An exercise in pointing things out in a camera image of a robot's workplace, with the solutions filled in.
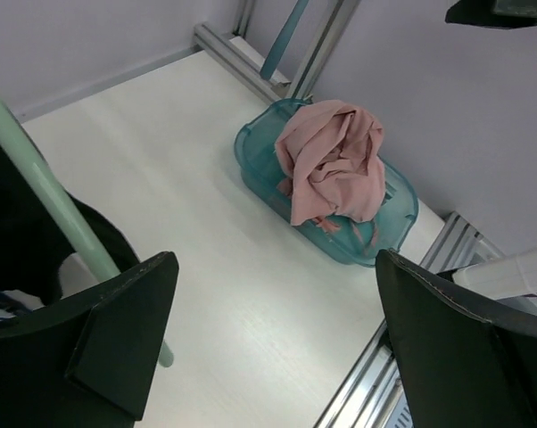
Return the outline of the mint green hanger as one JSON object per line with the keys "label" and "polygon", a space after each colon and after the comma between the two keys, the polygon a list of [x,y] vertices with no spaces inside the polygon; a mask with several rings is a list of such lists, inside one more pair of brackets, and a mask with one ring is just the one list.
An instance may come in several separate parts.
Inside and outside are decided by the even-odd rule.
{"label": "mint green hanger", "polygon": [[[139,263],[124,234],[98,210],[75,198],[61,185],[43,154],[1,98],[0,147],[73,246],[75,252],[62,266],[71,256],[78,255],[91,275],[103,282]],[[62,266],[59,270],[61,287]]]}

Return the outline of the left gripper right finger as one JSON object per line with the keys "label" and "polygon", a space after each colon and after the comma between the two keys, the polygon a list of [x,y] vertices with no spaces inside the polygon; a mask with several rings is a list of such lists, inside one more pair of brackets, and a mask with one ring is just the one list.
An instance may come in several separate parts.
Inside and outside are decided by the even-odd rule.
{"label": "left gripper right finger", "polygon": [[416,427],[537,427],[537,316],[395,251],[376,282]]}

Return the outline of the blue-grey plastic hanger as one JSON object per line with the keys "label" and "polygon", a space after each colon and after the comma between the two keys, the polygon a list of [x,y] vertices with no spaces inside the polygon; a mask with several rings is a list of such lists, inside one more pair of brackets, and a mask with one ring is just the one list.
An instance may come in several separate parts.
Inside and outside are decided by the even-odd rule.
{"label": "blue-grey plastic hanger", "polygon": [[285,24],[280,29],[274,43],[270,47],[262,67],[260,68],[261,79],[265,81],[271,80],[308,4],[309,0],[296,1],[292,11],[285,21]]}

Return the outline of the pink trousers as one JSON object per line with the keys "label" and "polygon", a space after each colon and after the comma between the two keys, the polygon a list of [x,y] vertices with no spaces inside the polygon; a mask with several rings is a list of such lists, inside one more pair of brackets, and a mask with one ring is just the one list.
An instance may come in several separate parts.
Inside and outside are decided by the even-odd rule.
{"label": "pink trousers", "polygon": [[372,221],[386,191],[383,141],[381,122],[357,105],[328,100],[299,108],[275,142],[290,224],[311,221],[335,233],[340,226],[332,216],[353,226]]}

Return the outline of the blue white patterned trousers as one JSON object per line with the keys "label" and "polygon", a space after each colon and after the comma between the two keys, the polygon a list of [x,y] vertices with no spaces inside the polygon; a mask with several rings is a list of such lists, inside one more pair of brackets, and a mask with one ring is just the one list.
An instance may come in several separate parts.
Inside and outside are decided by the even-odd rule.
{"label": "blue white patterned trousers", "polygon": [[26,315],[43,305],[39,298],[19,290],[0,289],[0,322]]}

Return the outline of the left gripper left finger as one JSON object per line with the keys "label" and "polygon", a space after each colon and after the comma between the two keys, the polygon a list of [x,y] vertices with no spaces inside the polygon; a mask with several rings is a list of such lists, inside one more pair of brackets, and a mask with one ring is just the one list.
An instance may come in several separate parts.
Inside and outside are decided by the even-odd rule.
{"label": "left gripper left finger", "polygon": [[0,427],[131,427],[145,412],[178,280],[161,252],[0,322]]}

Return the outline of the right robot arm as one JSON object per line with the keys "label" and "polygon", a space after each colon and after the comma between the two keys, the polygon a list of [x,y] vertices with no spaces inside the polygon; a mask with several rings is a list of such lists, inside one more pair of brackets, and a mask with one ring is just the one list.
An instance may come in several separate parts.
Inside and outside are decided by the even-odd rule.
{"label": "right robot arm", "polygon": [[[446,12],[445,21],[491,29],[537,27],[537,1],[458,1]],[[452,278],[493,300],[525,300],[537,313],[537,248],[460,268]]]}

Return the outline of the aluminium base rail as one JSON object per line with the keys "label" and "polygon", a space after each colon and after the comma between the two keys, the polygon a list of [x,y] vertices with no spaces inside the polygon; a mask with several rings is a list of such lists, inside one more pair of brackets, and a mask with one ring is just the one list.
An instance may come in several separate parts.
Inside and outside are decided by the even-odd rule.
{"label": "aluminium base rail", "polygon": [[[420,266],[433,273],[498,259],[502,253],[457,212],[431,244]],[[323,411],[317,427],[411,427],[400,373],[381,323]]]}

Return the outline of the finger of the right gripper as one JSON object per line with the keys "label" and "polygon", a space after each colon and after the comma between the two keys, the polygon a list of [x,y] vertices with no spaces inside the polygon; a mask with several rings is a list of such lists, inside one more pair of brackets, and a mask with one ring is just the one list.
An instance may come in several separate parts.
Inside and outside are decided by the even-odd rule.
{"label": "finger of the right gripper", "polygon": [[489,29],[533,28],[537,27],[537,0],[460,0],[444,20]]}

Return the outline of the teal plastic basin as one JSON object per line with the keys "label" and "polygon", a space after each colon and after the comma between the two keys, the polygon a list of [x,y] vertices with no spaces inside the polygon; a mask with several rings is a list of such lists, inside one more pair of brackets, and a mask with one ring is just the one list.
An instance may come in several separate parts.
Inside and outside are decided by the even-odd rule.
{"label": "teal plastic basin", "polygon": [[[279,190],[286,179],[275,152],[275,143],[285,124],[309,103],[283,99],[272,103],[260,116],[244,125],[235,138],[235,158],[246,186],[285,221],[291,217],[291,201]],[[385,195],[374,219],[353,223],[332,216],[338,226],[328,233],[309,220],[296,230],[330,258],[344,265],[371,268],[380,250],[398,251],[416,223],[419,206],[409,181],[388,162],[385,169]]]}

